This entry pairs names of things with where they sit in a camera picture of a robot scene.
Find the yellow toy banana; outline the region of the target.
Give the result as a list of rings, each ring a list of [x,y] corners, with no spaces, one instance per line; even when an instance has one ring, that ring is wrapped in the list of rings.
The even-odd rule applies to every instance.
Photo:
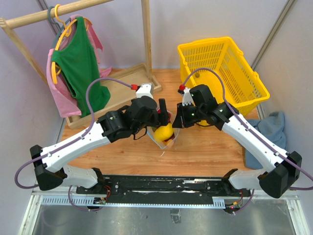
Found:
[[[165,141],[174,134],[174,129],[171,123],[168,123],[166,126],[160,126],[154,131],[154,139],[157,142]]]

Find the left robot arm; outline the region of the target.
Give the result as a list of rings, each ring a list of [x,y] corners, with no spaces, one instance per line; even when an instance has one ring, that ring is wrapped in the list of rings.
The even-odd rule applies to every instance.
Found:
[[[106,180],[98,168],[83,169],[68,165],[81,155],[115,141],[135,137],[142,129],[165,126],[169,122],[165,99],[158,102],[148,96],[135,98],[131,105],[109,111],[89,128],[49,147],[31,147],[35,176],[40,190],[58,186],[79,186],[98,194]]]

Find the red toy fruit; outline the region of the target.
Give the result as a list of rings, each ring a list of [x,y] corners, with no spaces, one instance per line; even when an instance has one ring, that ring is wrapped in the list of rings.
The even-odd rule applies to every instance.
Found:
[[[160,125],[167,125],[170,123],[171,114],[169,112],[163,112],[160,109],[157,110],[158,122]]]

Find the toy steak slice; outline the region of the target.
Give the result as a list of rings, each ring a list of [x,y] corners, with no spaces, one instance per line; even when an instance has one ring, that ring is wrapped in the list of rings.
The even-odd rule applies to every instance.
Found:
[[[162,141],[161,143],[164,145],[164,146],[170,146],[170,145],[173,145],[175,142],[175,137],[171,137],[165,141]]]

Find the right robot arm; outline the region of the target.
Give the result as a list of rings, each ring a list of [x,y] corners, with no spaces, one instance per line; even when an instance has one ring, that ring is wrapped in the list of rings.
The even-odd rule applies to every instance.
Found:
[[[269,141],[228,102],[217,103],[207,85],[191,89],[180,85],[178,93],[182,102],[177,104],[173,128],[188,128],[206,121],[234,138],[262,166],[257,170],[230,170],[221,184],[224,194],[232,196],[244,188],[261,189],[273,198],[280,198],[299,178],[302,157]]]

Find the clear zip top bag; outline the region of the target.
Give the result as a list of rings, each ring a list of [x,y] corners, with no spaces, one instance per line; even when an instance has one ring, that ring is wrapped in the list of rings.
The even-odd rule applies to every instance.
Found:
[[[167,113],[169,115],[169,121],[166,126],[147,128],[148,136],[161,149],[172,147],[180,132],[180,129],[172,127],[175,115],[170,111],[167,111]]]

